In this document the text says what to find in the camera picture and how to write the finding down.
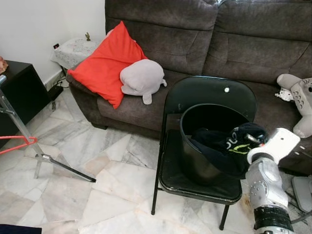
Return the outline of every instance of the chair seat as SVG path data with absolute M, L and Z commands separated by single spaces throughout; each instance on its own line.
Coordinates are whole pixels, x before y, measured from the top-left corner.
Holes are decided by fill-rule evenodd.
M 182 137 L 180 131 L 169 130 L 159 176 L 164 191 L 225 205 L 231 205 L 240 200 L 242 196 L 240 180 L 225 174 L 218 176 L 214 184 L 209 186 L 199 185 L 189 180 L 181 170 L 181 150 Z

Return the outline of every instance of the couch backrest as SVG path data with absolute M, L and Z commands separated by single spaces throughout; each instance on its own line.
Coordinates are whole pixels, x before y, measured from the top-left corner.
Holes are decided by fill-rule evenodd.
M 203 74 L 275 84 L 312 77 L 311 0 L 225 0 Z
M 106 31 L 123 20 L 145 55 L 164 69 L 201 74 L 217 0 L 106 0 Z

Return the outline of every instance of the black folding chair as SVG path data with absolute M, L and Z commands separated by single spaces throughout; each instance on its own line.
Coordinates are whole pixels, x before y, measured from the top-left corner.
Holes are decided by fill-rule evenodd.
M 256 98 L 245 84 L 208 76 L 192 76 L 176 83 L 169 91 L 164 107 L 160 148 L 155 180 L 151 214 L 155 214 L 158 190 L 204 201 L 224 204 L 220 230 L 224 229 L 229 206 L 242 196 L 240 180 L 221 174 L 218 184 L 200 185 L 189 180 L 182 172 L 179 160 L 182 151 L 182 137 L 179 130 L 167 125 L 168 115 L 182 114 L 188 108 L 201 104 L 216 104 L 241 113 L 252 122 L 256 113 Z

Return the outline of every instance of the marble floor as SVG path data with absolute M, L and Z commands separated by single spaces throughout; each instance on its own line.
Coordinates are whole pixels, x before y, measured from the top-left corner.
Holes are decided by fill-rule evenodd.
M 35 152 L 28 147 L 0 156 L 0 223 L 42 227 L 43 234 L 252 234 L 254 217 L 248 197 L 230 207 L 220 231 L 223 206 L 165 192 L 150 214 L 158 141 L 108 128 L 94 128 L 68 89 L 57 109 L 44 108 L 28 125 L 46 154 L 95 176 L 89 183 L 43 163 L 33 179 Z M 19 144 L 8 142 L 4 148 Z M 290 196 L 291 219 L 302 213 L 293 199 L 291 176 L 282 174 Z M 248 186 L 242 181 L 243 191 Z M 312 233 L 309 218 L 294 225 Z

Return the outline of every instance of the black cabinet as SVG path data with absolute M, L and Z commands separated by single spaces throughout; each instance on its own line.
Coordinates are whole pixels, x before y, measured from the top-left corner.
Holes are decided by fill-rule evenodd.
M 7 80 L 1 89 L 26 124 L 50 102 L 50 99 L 33 65 L 8 60 L 7 63 L 7 70 L 2 73 Z M 8 114 L 0 113 L 0 136 L 13 136 L 18 131 Z M 6 142 L 7 140 L 0 140 L 0 147 Z

